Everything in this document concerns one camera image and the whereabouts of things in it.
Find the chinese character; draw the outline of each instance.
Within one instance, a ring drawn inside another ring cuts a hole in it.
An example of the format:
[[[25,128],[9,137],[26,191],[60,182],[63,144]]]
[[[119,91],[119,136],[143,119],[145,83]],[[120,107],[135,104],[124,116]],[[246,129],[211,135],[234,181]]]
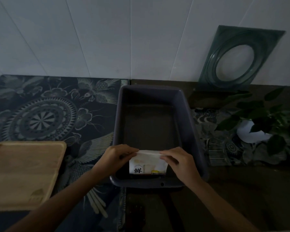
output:
[[[135,170],[134,170],[134,173],[140,173],[141,171],[142,171],[141,168],[139,168],[139,169],[135,169]]]

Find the wooden tray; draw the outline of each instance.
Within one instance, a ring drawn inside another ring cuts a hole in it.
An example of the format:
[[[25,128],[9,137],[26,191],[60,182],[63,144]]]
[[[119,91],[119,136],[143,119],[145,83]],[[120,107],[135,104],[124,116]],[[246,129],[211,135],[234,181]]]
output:
[[[0,142],[0,211],[33,210],[50,198],[66,143]]]

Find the forearm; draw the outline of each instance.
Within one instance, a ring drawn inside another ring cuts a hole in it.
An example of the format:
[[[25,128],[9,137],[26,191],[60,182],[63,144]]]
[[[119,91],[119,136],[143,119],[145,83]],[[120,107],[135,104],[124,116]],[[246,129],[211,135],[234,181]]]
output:
[[[190,189],[204,203],[225,231],[259,231],[243,215],[221,198],[206,182],[193,184]]]
[[[54,195],[6,232],[54,231],[73,207],[101,180],[94,169]]]

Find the person's right arm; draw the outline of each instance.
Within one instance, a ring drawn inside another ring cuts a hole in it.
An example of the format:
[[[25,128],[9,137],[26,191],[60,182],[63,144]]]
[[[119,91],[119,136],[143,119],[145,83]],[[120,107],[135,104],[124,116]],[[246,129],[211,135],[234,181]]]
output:
[[[225,231],[259,231],[201,179],[192,155],[180,147],[160,153],[165,155],[160,158],[165,160],[177,177],[198,196]]]

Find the white tiled wall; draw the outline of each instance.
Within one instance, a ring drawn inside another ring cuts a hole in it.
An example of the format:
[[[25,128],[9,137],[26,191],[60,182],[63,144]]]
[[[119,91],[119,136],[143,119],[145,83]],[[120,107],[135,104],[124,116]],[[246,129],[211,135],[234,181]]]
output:
[[[220,24],[286,30],[253,83],[290,85],[290,0],[0,0],[0,74],[198,81]]]

